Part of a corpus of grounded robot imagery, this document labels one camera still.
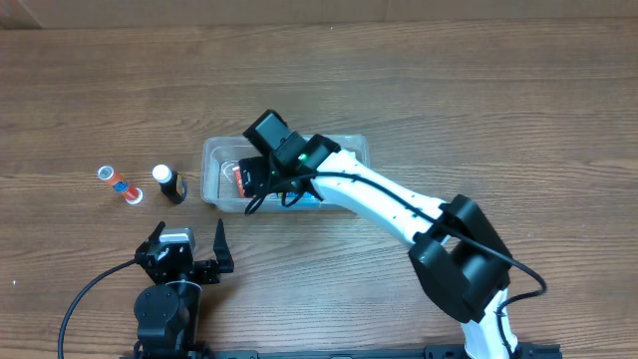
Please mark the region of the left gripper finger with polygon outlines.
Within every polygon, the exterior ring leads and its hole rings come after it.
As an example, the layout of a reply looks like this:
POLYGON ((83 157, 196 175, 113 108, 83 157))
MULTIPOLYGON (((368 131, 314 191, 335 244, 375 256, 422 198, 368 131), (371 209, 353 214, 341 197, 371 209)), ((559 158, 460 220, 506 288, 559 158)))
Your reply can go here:
POLYGON ((158 223, 158 225, 156 226, 156 228, 153 230, 153 232, 149 235, 147 242, 149 243, 159 243, 160 242, 160 235, 163 231, 163 229, 165 228, 165 222, 164 221, 160 221, 158 223))
POLYGON ((232 273, 234 271, 234 261, 226 241, 223 220, 220 218, 215 229, 213 241, 213 252, 220 273, 232 273))

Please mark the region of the red medicine box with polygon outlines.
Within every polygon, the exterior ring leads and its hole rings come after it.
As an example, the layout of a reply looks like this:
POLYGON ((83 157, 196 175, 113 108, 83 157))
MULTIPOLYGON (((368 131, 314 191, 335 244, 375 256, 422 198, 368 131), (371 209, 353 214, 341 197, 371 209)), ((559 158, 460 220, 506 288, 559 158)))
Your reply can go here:
POLYGON ((243 180, 242 180, 242 174, 241 174, 240 165, 233 166, 232 167, 232 173, 234 175, 234 179, 235 179, 235 184, 236 184, 236 187, 237 187, 238 195, 241 198, 245 198, 245 192, 244 192, 244 187, 243 187, 243 180))

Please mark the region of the blue medicine box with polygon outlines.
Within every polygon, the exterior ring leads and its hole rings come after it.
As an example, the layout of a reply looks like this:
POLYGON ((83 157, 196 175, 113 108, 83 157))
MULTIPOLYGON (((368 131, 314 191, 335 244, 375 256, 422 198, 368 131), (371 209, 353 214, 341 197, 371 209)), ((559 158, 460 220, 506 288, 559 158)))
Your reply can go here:
POLYGON ((279 192, 272 194, 271 197, 284 208, 292 207, 318 207, 321 203, 314 195, 309 192, 291 193, 279 192))

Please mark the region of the clear plastic container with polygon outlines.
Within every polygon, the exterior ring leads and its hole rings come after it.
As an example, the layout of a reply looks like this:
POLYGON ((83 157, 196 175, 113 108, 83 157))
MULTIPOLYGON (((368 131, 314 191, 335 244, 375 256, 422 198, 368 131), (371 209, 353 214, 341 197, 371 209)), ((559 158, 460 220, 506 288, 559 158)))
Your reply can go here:
MULTIPOLYGON (((207 202, 214 204, 224 212, 244 213, 250 203, 249 198, 238 195, 232 167, 244 158, 258 157, 259 151, 244 137, 213 137, 205 141, 202 153, 200 195, 207 202)), ((318 207, 284 208, 269 195, 260 212, 292 211, 292 210, 340 210, 341 206, 321 201, 318 207)))

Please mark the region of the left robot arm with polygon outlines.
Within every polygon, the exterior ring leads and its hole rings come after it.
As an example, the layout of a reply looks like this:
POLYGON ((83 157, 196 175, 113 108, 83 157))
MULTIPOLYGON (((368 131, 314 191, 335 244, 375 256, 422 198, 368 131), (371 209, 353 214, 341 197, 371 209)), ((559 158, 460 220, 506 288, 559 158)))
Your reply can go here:
POLYGON ((137 358, 211 358, 196 340, 202 287, 234 271, 223 222, 215 229, 214 258, 194 260, 195 240, 189 227, 167 228, 160 222, 136 250, 135 260, 154 285, 137 298, 137 358))

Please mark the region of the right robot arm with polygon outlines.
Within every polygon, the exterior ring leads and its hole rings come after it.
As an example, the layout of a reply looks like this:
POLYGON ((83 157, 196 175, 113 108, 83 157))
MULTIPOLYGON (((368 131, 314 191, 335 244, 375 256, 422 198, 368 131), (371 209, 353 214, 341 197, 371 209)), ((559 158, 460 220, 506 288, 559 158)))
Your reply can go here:
POLYGON ((305 139, 274 111, 244 137, 262 158, 250 176, 254 213, 271 193, 310 193, 368 219, 402 242, 430 298, 461 323, 470 358, 512 358, 518 341, 506 316, 511 254, 479 206, 419 194, 362 165, 321 135, 305 139))

